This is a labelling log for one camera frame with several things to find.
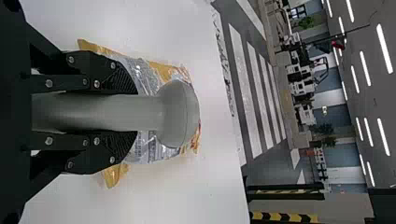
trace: fluorescent light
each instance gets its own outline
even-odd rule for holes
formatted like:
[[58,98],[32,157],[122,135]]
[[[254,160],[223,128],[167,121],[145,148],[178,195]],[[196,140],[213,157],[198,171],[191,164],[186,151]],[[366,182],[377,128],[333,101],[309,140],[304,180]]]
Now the fluorescent light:
[[359,136],[361,137],[361,141],[363,141],[363,134],[361,133],[361,123],[359,122],[359,118],[356,118],[356,124],[358,125]]
[[346,85],[344,84],[344,81],[341,82],[341,84],[343,85],[344,95],[345,95],[346,101],[347,101],[347,90],[346,90]]
[[339,66],[339,65],[340,65],[340,63],[338,62],[338,55],[337,55],[337,50],[335,50],[335,48],[332,48],[332,51],[334,51],[335,62],[337,63],[337,66]]
[[345,42],[345,44],[346,44],[346,43],[347,43],[347,38],[345,37],[346,31],[344,30],[343,19],[341,19],[341,17],[338,17],[338,22],[340,23],[341,33],[343,33],[344,42]]
[[329,9],[330,18],[332,18],[332,6],[330,6],[329,0],[327,0],[327,8]]
[[382,126],[382,120],[377,119],[376,121],[378,122],[379,132],[381,133],[382,143],[384,144],[385,153],[387,153],[387,156],[390,156],[388,141],[387,141],[387,137],[385,136],[384,127]]
[[363,64],[364,75],[366,76],[367,85],[371,86],[371,79],[369,70],[367,69],[366,59],[364,58],[364,53],[361,51],[361,63]]
[[363,174],[366,175],[366,168],[364,167],[363,156],[360,154],[361,157],[361,169],[363,169]]
[[359,83],[356,79],[355,68],[353,67],[353,65],[350,66],[350,71],[352,72],[353,81],[355,82],[356,92],[359,93],[361,91],[359,90]]
[[381,24],[376,26],[376,32],[378,33],[379,43],[381,44],[382,53],[384,54],[385,63],[387,64],[388,73],[393,73],[392,61],[390,60],[387,42],[385,41],[384,31],[382,30]]
[[371,136],[371,132],[370,132],[370,126],[369,126],[369,122],[367,121],[367,118],[364,118],[364,124],[366,125],[366,131],[367,131],[367,135],[369,135],[369,142],[370,142],[370,146],[373,147],[373,138]]
[[343,35],[345,35],[346,31],[344,30],[343,19],[341,19],[341,17],[338,17],[338,22],[340,23],[341,33],[343,33]]
[[369,169],[369,175],[370,175],[370,178],[372,180],[372,185],[373,185],[373,187],[375,187],[373,171],[371,170],[371,165],[370,165],[370,162],[368,162],[368,161],[367,161],[367,168]]
[[352,5],[350,5],[350,0],[346,0],[347,10],[349,11],[350,20],[355,21],[355,16],[353,15]]

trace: black metal bracket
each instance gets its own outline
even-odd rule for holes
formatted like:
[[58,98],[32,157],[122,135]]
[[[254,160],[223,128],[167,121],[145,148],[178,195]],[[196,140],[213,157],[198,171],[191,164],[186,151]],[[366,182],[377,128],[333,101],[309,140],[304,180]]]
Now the black metal bracket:
[[[137,132],[32,131],[32,94],[137,94],[122,63],[90,51],[62,52],[26,22],[21,4],[0,1],[0,223],[17,223],[24,204],[58,175],[94,174],[120,163]],[[33,75],[32,68],[39,74]],[[31,156],[32,150],[40,150]]]

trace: bolt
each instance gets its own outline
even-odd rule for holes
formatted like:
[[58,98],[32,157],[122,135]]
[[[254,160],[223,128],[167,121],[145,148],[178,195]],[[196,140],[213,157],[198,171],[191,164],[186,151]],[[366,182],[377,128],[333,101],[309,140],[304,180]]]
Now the bolt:
[[52,143],[53,143],[53,138],[51,138],[51,137],[47,137],[47,139],[46,139],[46,145],[47,146],[50,146],[50,145],[52,145]]
[[100,87],[100,81],[95,80],[95,81],[93,82],[93,86],[94,86],[96,89],[99,89],[99,87]]
[[47,88],[52,88],[52,86],[53,86],[52,80],[51,80],[51,79],[47,79],[47,80],[46,80],[46,87],[47,87]]
[[116,161],[116,158],[110,157],[110,163],[113,164]]
[[70,63],[74,63],[74,58],[73,58],[73,56],[70,56],[70,57],[67,59],[67,61],[69,61]]
[[98,145],[100,144],[100,138],[95,137],[95,138],[93,139],[93,143],[94,143],[96,146],[98,146]]
[[71,168],[73,168],[73,166],[74,166],[74,163],[73,163],[72,161],[69,161],[69,162],[67,163],[67,169],[68,169],[68,170],[70,170]]

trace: white table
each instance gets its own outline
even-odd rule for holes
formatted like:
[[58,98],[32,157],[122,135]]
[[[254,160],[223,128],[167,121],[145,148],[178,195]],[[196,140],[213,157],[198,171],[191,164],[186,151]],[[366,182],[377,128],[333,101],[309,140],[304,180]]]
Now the white table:
[[248,207],[212,19],[203,0],[23,0],[27,20],[62,50],[77,39],[129,56],[182,63],[201,104],[197,156],[134,165],[114,189],[63,175],[21,223],[248,223]]

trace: yellow black hazard stripe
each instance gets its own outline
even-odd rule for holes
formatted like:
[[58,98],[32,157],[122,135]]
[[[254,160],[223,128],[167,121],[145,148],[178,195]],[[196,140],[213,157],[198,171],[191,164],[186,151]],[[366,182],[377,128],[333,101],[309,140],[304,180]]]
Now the yellow black hazard stripe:
[[256,190],[256,194],[314,194],[318,190],[312,189],[294,189],[294,190]]
[[318,215],[303,215],[303,214],[286,214],[286,213],[264,213],[264,212],[249,212],[252,220],[266,220],[266,221],[288,221],[288,222],[302,222],[302,223],[318,223]]

